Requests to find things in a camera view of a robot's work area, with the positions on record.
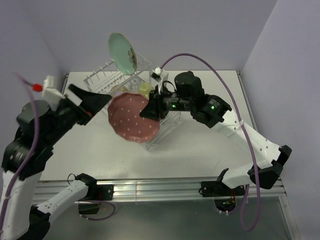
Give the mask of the pale yellow mug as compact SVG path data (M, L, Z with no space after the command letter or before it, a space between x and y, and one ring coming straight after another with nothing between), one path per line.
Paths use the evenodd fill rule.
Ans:
M149 82L142 82L139 84L138 92L147 99L149 99L149 93L152 90L153 87Z

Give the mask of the pink polka dot plate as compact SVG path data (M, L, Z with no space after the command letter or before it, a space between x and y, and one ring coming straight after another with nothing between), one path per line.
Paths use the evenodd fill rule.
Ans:
M140 116L147 103L148 99L139 93L122 92L113 97L107 114L114 132L129 142L151 141L159 132L160 123Z

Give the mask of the beige floral ceramic bowl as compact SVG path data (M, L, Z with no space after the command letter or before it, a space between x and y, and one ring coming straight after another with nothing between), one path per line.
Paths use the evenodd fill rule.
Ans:
M114 97L114 96L121 94L121 93L124 93L124 92L129 92L129 90L124 85L122 85L122 86L115 85L111 88L109 94Z

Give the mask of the clear faceted drinking glass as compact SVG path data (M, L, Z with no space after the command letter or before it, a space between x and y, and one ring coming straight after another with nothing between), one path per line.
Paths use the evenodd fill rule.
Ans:
M138 78L134 78L130 82L130 92L132 93L138 93L139 92L139 86L141 81Z

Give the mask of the mint green floral plate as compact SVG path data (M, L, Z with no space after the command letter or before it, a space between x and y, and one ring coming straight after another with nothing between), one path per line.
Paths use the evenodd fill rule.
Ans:
M113 32L108 38L108 50L117 69L127 76L137 70L137 56L129 40L119 32Z

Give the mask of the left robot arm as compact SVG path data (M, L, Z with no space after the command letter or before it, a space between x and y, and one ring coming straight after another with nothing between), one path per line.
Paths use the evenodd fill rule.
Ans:
M0 200L0 237L3 240L41 240L53 221L75 202L98 200L97 180L85 173L49 200L33 205L33 196L54 145L75 125L84 126L111 100L108 94L68 87L79 99L72 102L54 88L44 87L17 116L18 129L6 147Z

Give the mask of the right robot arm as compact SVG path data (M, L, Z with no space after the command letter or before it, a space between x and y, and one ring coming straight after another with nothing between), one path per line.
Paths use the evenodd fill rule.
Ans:
M269 190L279 179L292 149L279 146L245 123L234 106L217 95L205 93L201 79L191 71L174 78L175 89L167 88L168 73L160 68L150 75L157 86L149 93L149 101L139 114L143 118L162 120L169 112L189 112L194 120L221 133L243 151L254 157L252 163L238 168L226 168L219 175L217 191L222 195L233 189L255 184Z

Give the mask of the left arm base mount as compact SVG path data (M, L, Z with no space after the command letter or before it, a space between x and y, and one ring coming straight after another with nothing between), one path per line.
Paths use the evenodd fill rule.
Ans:
M97 185L96 190L78 202L78 213L82 217L100 219L111 217L116 207L111 200L114 195L114 185Z

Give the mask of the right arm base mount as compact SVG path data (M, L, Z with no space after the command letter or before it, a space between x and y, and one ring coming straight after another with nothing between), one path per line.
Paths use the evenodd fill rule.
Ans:
M228 170L228 168L224 169L216 180L202 181L200 183L200 189L198 190L198 193L203 198L224 197L215 199L214 206L220 215L225 214L226 216L239 208L236 197L243 197L246 192L243 185L237 186L236 188L229 188L222 182Z

